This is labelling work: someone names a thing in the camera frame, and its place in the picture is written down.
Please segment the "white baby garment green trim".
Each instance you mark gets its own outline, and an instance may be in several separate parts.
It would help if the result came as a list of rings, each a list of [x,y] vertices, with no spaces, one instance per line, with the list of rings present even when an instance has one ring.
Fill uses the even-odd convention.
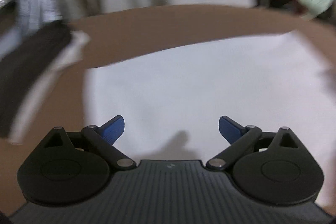
[[[173,48],[101,68],[84,81],[85,123],[120,115],[115,146],[135,161],[207,161],[225,148],[219,119],[293,130],[321,166],[317,198],[335,203],[335,67],[296,31]]]

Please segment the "dark folded garment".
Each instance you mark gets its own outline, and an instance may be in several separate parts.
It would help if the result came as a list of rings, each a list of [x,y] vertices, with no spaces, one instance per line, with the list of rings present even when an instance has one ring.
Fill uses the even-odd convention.
[[[9,136],[25,96],[39,76],[71,42],[61,20],[46,24],[1,60],[1,138]]]

